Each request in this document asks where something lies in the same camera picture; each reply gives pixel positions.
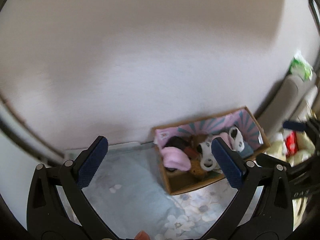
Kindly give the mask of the left hand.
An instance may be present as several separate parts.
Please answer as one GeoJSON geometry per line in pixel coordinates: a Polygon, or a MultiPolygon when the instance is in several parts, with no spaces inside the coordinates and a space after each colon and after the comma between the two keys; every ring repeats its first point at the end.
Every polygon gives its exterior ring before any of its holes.
{"type": "Polygon", "coordinates": [[[142,230],[135,236],[135,240],[150,240],[150,236],[142,230]]]}

